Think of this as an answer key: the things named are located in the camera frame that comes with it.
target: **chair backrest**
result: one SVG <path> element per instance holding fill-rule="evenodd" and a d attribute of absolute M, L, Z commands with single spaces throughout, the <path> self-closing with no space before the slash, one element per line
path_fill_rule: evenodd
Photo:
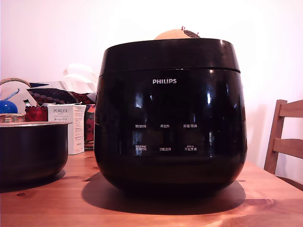
<path fill-rule="evenodd" d="M 285 100 L 276 101 L 273 124 L 269 137 L 264 169 L 276 173 L 278 153 L 303 158 L 303 140 L 281 139 L 285 117 L 303 118 L 303 100 L 287 103 Z"/>

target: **white box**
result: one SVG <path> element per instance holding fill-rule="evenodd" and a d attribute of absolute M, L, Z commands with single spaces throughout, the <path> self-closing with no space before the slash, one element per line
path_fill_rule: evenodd
<path fill-rule="evenodd" d="M 68 154 L 84 152 L 85 105 L 47 105 L 49 122 L 71 122 L 68 125 Z"/>

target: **black rice cooker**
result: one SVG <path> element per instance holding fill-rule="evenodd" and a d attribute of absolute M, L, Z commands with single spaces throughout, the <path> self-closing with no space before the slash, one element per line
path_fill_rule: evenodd
<path fill-rule="evenodd" d="M 95 155 L 114 186 L 215 192 L 235 181 L 246 153 L 242 83 L 231 43 L 151 40 L 105 51 Z"/>

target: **blue object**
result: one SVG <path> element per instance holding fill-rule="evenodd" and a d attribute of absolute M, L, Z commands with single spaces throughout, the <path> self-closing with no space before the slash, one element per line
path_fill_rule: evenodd
<path fill-rule="evenodd" d="M 11 101 L 7 101 L 7 100 L 3 100 L 0 101 L 0 114 L 17 114 L 18 113 L 18 109 L 17 106 L 11 102 Z"/>

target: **table surface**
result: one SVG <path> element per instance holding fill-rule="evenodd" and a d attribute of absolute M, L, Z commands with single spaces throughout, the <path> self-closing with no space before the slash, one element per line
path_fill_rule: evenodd
<path fill-rule="evenodd" d="M 303 226 L 303 192 L 249 162 L 204 199 L 125 195 L 100 174 L 92 151 L 69 156 L 56 179 L 35 186 L 0 195 L 1 227 Z"/>

